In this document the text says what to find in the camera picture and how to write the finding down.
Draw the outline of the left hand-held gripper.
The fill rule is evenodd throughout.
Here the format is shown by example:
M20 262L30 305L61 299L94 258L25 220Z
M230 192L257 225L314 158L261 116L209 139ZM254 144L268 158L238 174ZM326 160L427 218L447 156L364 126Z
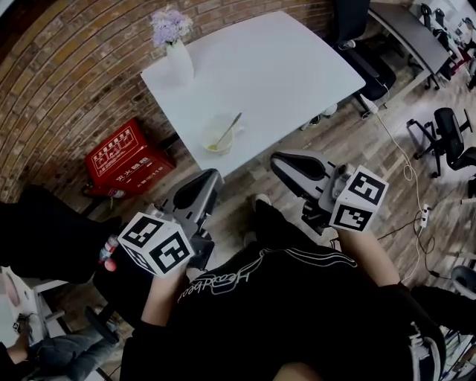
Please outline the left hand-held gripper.
M160 203L138 212L119 234L119 244L137 266L160 278L183 264L204 270L215 246L204 225L223 185L216 169L188 176Z

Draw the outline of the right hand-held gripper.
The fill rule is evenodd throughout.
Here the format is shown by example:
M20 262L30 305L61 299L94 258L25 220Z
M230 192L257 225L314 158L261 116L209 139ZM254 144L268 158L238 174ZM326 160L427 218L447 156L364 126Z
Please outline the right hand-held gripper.
M301 219L317 234L333 227L366 231L388 183L362 165L333 164L319 152L283 150L271 155L274 174L304 200Z

